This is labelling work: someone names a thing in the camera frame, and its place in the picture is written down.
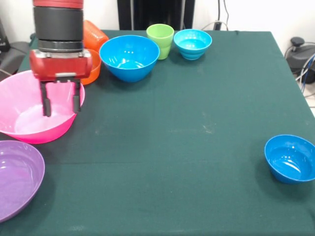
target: metal pole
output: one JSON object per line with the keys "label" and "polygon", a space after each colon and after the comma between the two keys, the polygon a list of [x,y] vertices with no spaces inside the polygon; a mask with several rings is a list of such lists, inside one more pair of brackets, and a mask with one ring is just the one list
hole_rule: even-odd
{"label": "metal pole", "polygon": [[134,21],[133,21],[133,15],[134,15],[134,9],[133,9],[133,0],[130,0],[130,15],[131,15],[131,30],[134,30]]}
{"label": "metal pole", "polygon": [[185,4],[186,4],[186,0],[182,0],[182,12],[181,12],[180,30],[182,30],[184,28]]}

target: green cup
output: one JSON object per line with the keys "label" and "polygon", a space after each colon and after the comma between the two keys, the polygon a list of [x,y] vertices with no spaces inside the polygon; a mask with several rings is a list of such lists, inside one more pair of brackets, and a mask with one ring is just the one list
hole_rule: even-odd
{"label": "green cup", "polygon": [[174,36],[174,29],[165,24],[155,24],[147,28],[147,36],[158,44],[160,49],[159,60],[167,58],[171,50],[171,44]]}

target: pink bowl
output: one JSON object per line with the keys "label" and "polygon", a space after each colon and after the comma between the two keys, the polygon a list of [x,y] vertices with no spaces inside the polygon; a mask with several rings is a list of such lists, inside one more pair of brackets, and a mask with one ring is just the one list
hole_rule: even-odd
{"label": "pink bowl", "polygon": [[[71,127],[74,83],[48,83],[51,117],[43,116],[39,81],[29,71],[0,82],[0,132],[29,144],[51,142]],[[85,97],[81,85],[81,105]]]}

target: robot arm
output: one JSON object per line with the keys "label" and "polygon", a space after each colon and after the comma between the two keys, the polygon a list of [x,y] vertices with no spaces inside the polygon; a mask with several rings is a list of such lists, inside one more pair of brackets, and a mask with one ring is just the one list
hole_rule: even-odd
{"label": "robot arm", "polygon": [[30,65],[40,82],[43,114],[51,115],[46,84],[73,82],[73,111],[80,111],[80,79],[92,69],[89,51],[83,48],[83,0],[33,0],[38,49]]}

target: orange cup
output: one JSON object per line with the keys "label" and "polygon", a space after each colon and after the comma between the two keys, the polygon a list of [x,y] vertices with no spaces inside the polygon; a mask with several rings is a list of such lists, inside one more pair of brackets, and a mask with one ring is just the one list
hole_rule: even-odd
{"label": "orange cup", "polygon": [[101,59],[99,57],[99,54],[92,49],[88,49],[88,50],[91,53],[93,66],[92,66],[92,71],[90,73],[90,76],[86,79],[81,79],[81,83],[83,85],[88,85],[90,83],[93,83],[98,78],[99,72],[100,72]]}
{"label": "orange cup", "polygon": [[84,47],[99,52],[101,46],[108,41],[108,37],[91,21],[83,21]]}

